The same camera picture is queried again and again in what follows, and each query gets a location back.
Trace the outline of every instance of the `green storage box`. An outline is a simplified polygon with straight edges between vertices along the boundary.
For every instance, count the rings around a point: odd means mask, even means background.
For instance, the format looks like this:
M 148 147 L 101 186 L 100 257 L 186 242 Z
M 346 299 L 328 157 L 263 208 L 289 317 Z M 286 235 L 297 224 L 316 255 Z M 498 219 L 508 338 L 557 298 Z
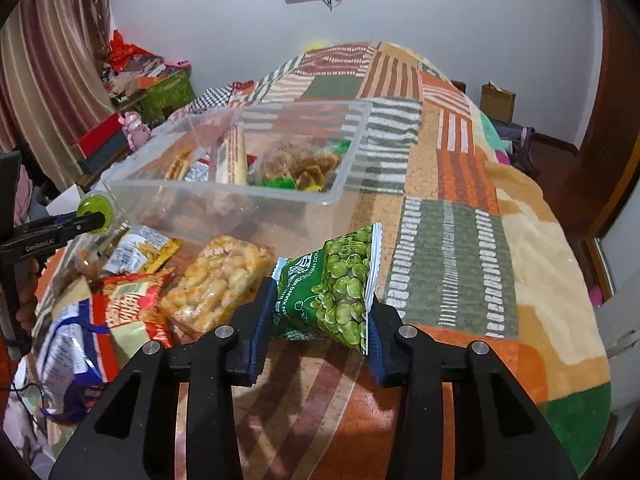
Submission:
M 175 111 L 195 98 L 189 74 L 186 70 L 180 70 L 146 89 L 146 95 L 140 101 L 140 115 L 149 127 L 155 128 L 158 124 L 164 123 L 165 108 L 170 107 Z

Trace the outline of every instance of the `curtain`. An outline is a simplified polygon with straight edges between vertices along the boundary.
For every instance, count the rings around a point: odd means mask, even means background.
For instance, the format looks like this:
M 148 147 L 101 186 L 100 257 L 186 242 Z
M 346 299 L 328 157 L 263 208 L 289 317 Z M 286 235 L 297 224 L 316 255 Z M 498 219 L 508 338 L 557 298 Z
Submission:
M 113 113 L 109 26 L 108 0 L 20 0 L 0 30 L 0 147 L 23 138 L 60 190 L 81 175 L 71 146 Z

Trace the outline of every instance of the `checkered cloth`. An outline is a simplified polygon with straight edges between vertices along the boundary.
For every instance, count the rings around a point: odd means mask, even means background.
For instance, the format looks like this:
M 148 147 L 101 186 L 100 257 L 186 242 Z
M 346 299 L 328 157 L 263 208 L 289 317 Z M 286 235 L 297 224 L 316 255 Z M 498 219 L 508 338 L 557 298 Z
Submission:
M 208 88 L 204 94 L 191 103 L 189 113 L 203 114 L 211 109 L 225 107 L 231 98 L 232 91 L 232 84 L 220 88 Z

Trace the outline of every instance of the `transparent storage box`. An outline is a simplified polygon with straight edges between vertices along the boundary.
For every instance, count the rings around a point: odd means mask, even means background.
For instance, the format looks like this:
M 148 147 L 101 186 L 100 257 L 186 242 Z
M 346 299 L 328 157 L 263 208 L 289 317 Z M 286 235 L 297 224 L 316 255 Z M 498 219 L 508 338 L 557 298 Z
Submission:
M 278 256 L 299 256 L 352 230 L 366 174 L 363 146 L 370 109 L 367 102 L 314 101 L 190 116 L 180 122 L 184 131 L 152 138 L 102 181 L 130 222 L 196 244 L 229 234 L 273 246 Z M 232 126 L 243 133 L 244 142 L 223 142 Z M 237 176 L 218 163 L 226 160 L 226 150 L 244 148 L 248 164 L 256 157 L 249 166 L 249 180 L 255 180 L 262 161 L 271 160 L 282 146 L 317 146 L 321 151 L 338 146 L 342 155 L 324 189 L 316 192 L 229 183 Z M 176 163 L 181 157 L 188 166 Z M 189 172 L 184 168 L 190 171 L 207 157 L 208 174 L 200 175 L 204 180 L 185 181 Z M 225 180 L 222 172 L 231 176 Z

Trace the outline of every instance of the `pink stuffed figure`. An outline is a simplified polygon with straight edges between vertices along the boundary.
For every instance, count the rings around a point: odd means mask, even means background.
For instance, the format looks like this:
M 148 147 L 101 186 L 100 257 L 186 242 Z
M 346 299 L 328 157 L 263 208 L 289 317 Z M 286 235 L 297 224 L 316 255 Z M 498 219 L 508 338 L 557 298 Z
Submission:
M 122 129 L 127 136 L 132 152 L 142 148 L 151 138 L 151 130 L 142 122 L 139 113 L 126 112 L 124 117 L 120 117 L 118 120 L 122 124 Z

